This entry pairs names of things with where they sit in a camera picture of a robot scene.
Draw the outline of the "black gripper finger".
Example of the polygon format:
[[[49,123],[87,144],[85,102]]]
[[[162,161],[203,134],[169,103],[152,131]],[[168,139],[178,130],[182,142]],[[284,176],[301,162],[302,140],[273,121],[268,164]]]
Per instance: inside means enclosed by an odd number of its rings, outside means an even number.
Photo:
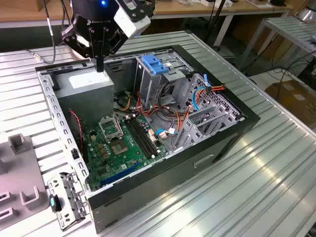
[[[104,59],[115,54],[126,41],[126,34],[120,27],[102,27],[100,49],[100,72],[104,70]]]
[[[89,58],[94,64],[97,72],[100,72],[100,52],[93,45],[88,42],[85,38],[76,33],[73,25],[65,28],[61,32],[62,41],[69,46],[74,52],[84,58]]]

